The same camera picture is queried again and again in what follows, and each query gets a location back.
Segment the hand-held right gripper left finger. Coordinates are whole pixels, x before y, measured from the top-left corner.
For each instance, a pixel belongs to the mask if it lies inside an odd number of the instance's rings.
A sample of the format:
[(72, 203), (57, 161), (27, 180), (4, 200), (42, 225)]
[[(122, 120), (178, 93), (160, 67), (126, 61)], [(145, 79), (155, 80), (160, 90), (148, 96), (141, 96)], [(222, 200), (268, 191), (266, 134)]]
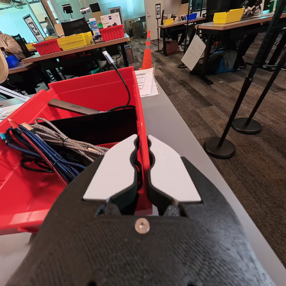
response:
[(103, 156), (84, 200), (133, 200), (137, 192), (137, 141), (133, 134), (110, 148)]

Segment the red plastic bin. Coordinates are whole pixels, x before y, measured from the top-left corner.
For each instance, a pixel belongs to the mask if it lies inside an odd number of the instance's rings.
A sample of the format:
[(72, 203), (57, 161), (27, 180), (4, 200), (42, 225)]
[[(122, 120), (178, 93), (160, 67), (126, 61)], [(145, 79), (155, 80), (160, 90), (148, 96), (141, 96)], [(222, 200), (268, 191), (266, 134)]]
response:
[[(150, 167), (146, 128), (139, 88), (133, 67), (119, 69), (130, 94), (130, 105), (136, 106), (139, 147), (137, 159), (142, 166), (143, 186), (138, 191), (136, 211), (152, 214), (152, 205), (147, 199), (146, 175)], [(107, 111), (125, 105), (127, 90), (115, 70), (84, 77), (55, 82), (49, 90), (41, 90), (24, 103), (9, 118), (16, 123), (33, 124), (36, 118), (52, 120), (80, 116), (77, 113), (48, 105), (51, 99), (70, 102), (99, 111)], [(103, 144), (111, 148), (115, 143)], [(0, 230), (1, 235), (22, 232), (37, 233), (45, 216), (64, 184), (56, 174), (25, 170), (21, 165), (22, 152), (1, 140), (0, 156)]]

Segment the grey desk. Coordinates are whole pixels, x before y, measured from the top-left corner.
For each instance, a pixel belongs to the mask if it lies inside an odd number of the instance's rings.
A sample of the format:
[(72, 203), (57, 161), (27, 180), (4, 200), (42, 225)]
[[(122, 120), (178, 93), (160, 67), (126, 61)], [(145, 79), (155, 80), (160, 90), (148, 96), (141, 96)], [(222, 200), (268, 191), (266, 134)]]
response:
[[(176, 150), (180, 155), (186, 157), (220, 190), (239, 218), (247, 239), (266, 272), (276, 285), (285, 285), (286, 270), (283, 264), (158, 82), (157, 87), (159, 95), (142, 99), (147, 134), (155, 136)], [(30, 237), (31, 234), (26, 232), (1, 235), (1, 285), (7, 283), (27, 255), (30, 249), (28, 245)]]

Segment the black bin divider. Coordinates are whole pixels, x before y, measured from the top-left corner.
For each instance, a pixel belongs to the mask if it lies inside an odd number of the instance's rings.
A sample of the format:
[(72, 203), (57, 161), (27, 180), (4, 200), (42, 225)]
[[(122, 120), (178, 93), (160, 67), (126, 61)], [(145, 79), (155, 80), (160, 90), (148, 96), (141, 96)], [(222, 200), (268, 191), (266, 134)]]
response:
[(138, 134), (135, 108), (52, 120), (51, 123), (67, 137), (93, 145), (120, 142)]

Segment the black stanchion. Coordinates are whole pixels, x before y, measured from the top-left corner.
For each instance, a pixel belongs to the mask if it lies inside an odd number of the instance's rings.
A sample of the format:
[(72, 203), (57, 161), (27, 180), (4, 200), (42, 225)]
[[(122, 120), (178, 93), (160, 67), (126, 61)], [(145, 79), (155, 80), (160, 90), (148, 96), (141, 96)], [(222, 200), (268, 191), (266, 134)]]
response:
[(260, 48), (257, 52), (257, 55), (254, 59), (254, 62), (250, 68), (249, 74), (245, 78), (245, 81), (242, 85), (240, 94), (237, 98), (237, 101), (234, 105), (234, 108), (231, 112), (231, 115), (229, 117), (229, 120), (226, 124), (226, 127), (223, 131), (223, 134), (221, 137), (212, 137), (205, 141), (204, 143), (204, 150), (205, 152), (217, 159), (229, 159), (234, 156), (235, 154), (235, 146), (226, 139), (226, 136), (232, 126), (232, 123), (237, 115), (237, 112), (241, 106), (241, 103), (250, 87), (250, 85), (253, 82), (255, 72), (257, 68), (259, 67), (259, 64), (262, 60), (262, 57), (266, 51), (266, 49), (269, 46), (270, 40), (273, 36), (273, 33), (275, 29), (277, 28), (279, 19), (284, 11), (286, 5), (285, 0), (280, 0), (277, 9), (275, 10), (274, 16), (272, 17), (272, 20), (270, 21), (269, 27), (266, 31), (266, 34), (263, 38), (262, 44), (260, 45)]
[(262, 131), (261, 124), (254, 120), (253, 117), (256, 113), (256, 111), (259, 109), (261, 103), (263, 102), (264, 98), (266, 97), (269, 89), (271, 88), (273, 82), (277, 78), (280, 70), (285, 65), (286, 62), (286, 54), (284, 53), (280, 61), (278, 62), (276, 69), (274, 70), (273, 74), (270, 77), (270, 80), (266, 84), (262, 94), (260, 95), (257, 103), (255, 104), (254, 108), (252, 109), (252, 112), (250, 113), (248, 118), (237, 118), (232, 123), (232, 128), (241, 133), (246, 135), (255, 135), (259, 134)]

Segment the paper sheet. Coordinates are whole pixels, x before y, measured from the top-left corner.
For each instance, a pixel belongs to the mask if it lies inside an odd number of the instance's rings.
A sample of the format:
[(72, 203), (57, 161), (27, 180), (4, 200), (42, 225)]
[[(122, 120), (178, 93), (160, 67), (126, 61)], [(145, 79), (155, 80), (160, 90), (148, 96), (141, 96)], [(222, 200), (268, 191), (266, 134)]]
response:
[(154, 77), (155, 68), (135, 71), (140, 97), (159, 95), (159, 90)]

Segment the metal trash can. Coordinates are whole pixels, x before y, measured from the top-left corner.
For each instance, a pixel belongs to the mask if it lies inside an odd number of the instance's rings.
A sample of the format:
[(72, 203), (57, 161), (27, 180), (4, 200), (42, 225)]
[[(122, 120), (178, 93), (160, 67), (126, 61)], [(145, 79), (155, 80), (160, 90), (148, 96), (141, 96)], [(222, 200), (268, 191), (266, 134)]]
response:
[(133, 64), (134, 63), (134, 56), (133, 56), (133, 50), (131, 45), (125, 45), (125, 53), (127, 57), (128, 64)]

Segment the blue bag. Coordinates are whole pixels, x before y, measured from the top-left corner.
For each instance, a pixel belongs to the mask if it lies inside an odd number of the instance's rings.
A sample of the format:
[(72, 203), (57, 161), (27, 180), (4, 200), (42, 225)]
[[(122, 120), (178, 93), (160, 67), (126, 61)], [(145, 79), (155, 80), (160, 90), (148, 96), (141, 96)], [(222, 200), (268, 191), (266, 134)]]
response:
[(217, 70), (215, 71), (215, 74), (228, 73), (233, 71), (234, 64), (237, 59), (237, 51), (218, 51), (214, 52), (214, 54), (217, 55), (218, 58), (220, 58), (220, 62)]

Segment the orange traffic cone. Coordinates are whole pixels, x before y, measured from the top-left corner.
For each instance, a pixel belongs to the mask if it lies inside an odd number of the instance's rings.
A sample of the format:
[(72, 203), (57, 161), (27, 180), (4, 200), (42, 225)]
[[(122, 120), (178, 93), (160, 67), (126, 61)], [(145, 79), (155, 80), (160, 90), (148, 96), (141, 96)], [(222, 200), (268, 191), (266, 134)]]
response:
[(145, 51), (144, 51), (144, 57), (143, 57), (141, 70), (152, 68), (150, 32), (151, 32), (150, 30), (148, 30), (147, 32)]

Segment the white leaning board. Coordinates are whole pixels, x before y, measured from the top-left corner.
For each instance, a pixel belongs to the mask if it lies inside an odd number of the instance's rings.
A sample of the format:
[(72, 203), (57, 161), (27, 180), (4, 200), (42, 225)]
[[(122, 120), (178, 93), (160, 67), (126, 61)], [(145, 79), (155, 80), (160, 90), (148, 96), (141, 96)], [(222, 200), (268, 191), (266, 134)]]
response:
[(192, 39), (188, 49), (183, 55), (181, 62), (192, 71), (199, 59), (201, 58), (203, 52), (205, 51), (206, 44), (202, 41), (202, 39), (195, 35)]

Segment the wooden background table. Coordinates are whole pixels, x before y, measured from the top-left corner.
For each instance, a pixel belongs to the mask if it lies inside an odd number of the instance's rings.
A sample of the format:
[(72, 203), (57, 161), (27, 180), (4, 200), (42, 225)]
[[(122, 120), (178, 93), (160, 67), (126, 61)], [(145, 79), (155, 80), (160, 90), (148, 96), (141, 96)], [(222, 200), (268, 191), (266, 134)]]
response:
[(130, 38), (128, 34), (125, 33), (123, 38), (113, 39), (113, 40), (104, 41), (104, 42), (97, 42), (94, 44), (90, 44), (90, 45), (86, 45), (86, 46), (82, 46), (78, 48), (73, 48), (73, 49), (68, 49), (68, 50), (64, 50), (60, 52), (50, 53), (46, 55), (39, 55), (39, 54), (33, 55), (31, 57), (23, 59), (22, 62), (23, 63), (39, 63), (39, 65), (41, 66), (43, 70), (49, 70), (52, 73), (56, 81), (62, 81), (62, 77), (59, 75), (56, 68), (65, 67), (66, 65), (79, 65), (79, 64), (90, 62), (90, 61), (95, 61), (97, 56), (94, 52), (85, 57), (77, 57), (77, 58), (73, 58), (70, 60), (63, 60), (63, 61), (58, 62), (57, 59), (59, 57), (71, 55), (71, 54), (78, 54), (81, 52), (92, 52), (94, 50), (96, 51), (97, 49), (108, 47), (108, 46), (113, 46), (113, 45), (120, 46), (124, 65), (125, 67), (128, 67), (129, 64), (128, 64), (124, 45), (127, 42), (129, 42), (129, 40)]
[(264, 15), (262, 17), (255, 17), (252, 19), (228, 24), (214, 24), (214, 22), (208, 22), (196, 25), (195, 28), (197, 30), (201, 30), (202, 34), (207, 36), (207, 40), (202, 62), (202, 70), (200, 73), (194, 73), (193, 71), (191, 73), (197, 76), (202, 81), (204, 81), (206, 84), (212, 85), (213, 81), (206, 77), (206, 71), (209, 62), (211, 47), (214, 40), (216, 38), (222, 38), (226, 40), (235, 39), (255, 32), (265, 32), (268, 28), (268, 25), (272, 21), (272, 18), (277, 17), (272, 13)]

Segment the red storage bin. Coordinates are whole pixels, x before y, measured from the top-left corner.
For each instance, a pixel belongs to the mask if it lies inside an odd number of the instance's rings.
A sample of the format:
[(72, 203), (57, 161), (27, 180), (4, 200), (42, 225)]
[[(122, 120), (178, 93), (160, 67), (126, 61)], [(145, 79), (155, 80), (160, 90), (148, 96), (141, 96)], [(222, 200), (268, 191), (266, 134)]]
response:
[(57, 38), (32, 44), (32, 46), (37, 50), (39, 55), (47, 55), (62, 51), (62, 48), (59, 47)]
[(123, 25), (115, 25), (99, 30), (104, 42), (124, 38)]

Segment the wipes canister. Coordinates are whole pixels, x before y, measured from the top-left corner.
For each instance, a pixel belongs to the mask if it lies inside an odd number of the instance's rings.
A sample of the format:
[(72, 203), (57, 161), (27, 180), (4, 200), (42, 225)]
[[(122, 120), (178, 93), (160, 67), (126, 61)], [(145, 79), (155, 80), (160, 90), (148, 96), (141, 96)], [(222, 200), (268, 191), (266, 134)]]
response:
[(93, 35), (94, 36), (99, 36), (100, 32), (99, 32), (97, 20), (95, 18), (90, 18), (89, 22), (90, 22), (90, 26), (91, 26)]

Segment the black monitor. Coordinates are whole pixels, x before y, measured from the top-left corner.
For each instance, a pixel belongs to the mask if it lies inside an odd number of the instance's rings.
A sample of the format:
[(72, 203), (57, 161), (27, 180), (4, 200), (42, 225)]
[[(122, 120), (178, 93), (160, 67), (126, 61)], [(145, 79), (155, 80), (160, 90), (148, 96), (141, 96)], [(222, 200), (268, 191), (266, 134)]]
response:
[(91, 31), (85, 18), (73, 20), (70, 22), (64, 22), (61, 23), (61, 26), (65, 37), (71, 36), (73, 34), (87, 33)]

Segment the framed marker poster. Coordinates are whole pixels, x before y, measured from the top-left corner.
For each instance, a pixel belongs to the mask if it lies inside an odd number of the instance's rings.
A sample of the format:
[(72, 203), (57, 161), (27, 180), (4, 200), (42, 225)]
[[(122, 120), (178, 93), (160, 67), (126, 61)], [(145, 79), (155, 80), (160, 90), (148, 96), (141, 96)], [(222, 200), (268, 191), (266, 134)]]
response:
[(37, 27), (36, 23), (34, 22), (30, 14), (24, 16), (23, 20), (25, 21), (25, 23), (27, 24), (27, 26), (29, 27), (29, 29), (31, 30), (32, 34), (34, 35), (34, 37), (38, 42), (45, 41), (44, 36), (42, 35), (41, 31)]

